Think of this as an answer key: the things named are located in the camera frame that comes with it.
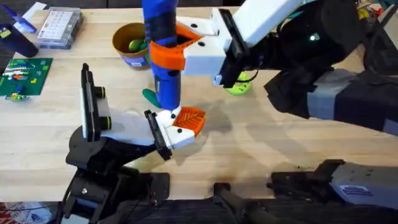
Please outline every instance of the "green circuit board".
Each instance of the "green circuit board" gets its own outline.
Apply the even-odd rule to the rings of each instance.
[[[0,77],[0,96],[11,96],[13,93],[25,96],[40,95],[51,63],[52,58],[10,60]]]

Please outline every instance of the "wooden table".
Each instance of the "wooden table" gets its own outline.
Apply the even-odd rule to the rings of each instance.
[[[179,16],[210,16],[210,8],[179,9]],[[113,49],[113,33],[142,21],[140,9],[83,10],[85,22],[71,50],[40,50],[54,58],[40,96],[0,100],[0,201],[61,200],[76,168],[66,165],[68,140],[81,125],[80,70],[90,65],[105,86],[109,105],[123,111],[155,109],[141,95],[153,88],[152,72],[132,71]],[[46,12],[33,23],[41,27]],[[337,67],[363,70],[352,53]],[[245,197],[271,197],[265,183],[274,170],[312,170],[325,159],[398,166],[398,138],[350,124],[305,120],[276,111],[263,85],[277,72],[261,71],[252,90],[232,96],[210,77],[183,77],[182,104],[207,112],[197,141],[163,162],[155,152],[132,162],[142,172],[169,172],[170,198],[205,198],[215,182],[231,182]]]

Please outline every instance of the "orange 3d-printed part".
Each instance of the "orange 3d-printed part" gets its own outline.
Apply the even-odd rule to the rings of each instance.
[[[198,136],[205,124],[206,113],[193,107],[183,106],[176,117],[173,126],[192,130]]]
[[[178,24],[177,35],[190,40],[172,48],[161,46],[153,41],[150,42],[150,59],[155,63],[155,65],[171,70],[185,69],[184,49],[200,40],[202,36]]]

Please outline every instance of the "green light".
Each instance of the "green light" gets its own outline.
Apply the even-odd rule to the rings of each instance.
[[[311,41],[316,41],[316,40],[319,40],[320,38],[319,38],[319,35],[318,35],[318,33],[314,33],[314,34],[312,34],[311,36],[310,36],[310,40]]]

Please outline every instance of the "clear plastic container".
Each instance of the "clear plastic container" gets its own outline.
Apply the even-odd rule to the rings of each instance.
[[[40,48],[70,49],[83,23],[79,8],[50,7],[49,14],[37,34]]]

